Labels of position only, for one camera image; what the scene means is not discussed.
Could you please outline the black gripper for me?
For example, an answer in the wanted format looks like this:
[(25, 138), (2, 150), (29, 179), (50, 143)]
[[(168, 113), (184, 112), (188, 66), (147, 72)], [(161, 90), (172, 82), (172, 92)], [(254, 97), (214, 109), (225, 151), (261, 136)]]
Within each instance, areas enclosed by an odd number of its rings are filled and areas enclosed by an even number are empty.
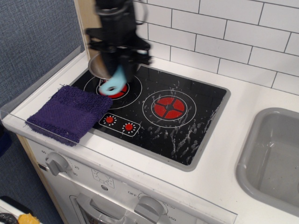
[(136, 34), (134, 4), (131, 0), (97, 0), (95, 13), (101, 27), (87, 28), (89, 48), (100, 51), (103, 63), (112, 78), (121, 65), (127, 83), (137, 74), (140, 64), (150, 65), (150, 44)]

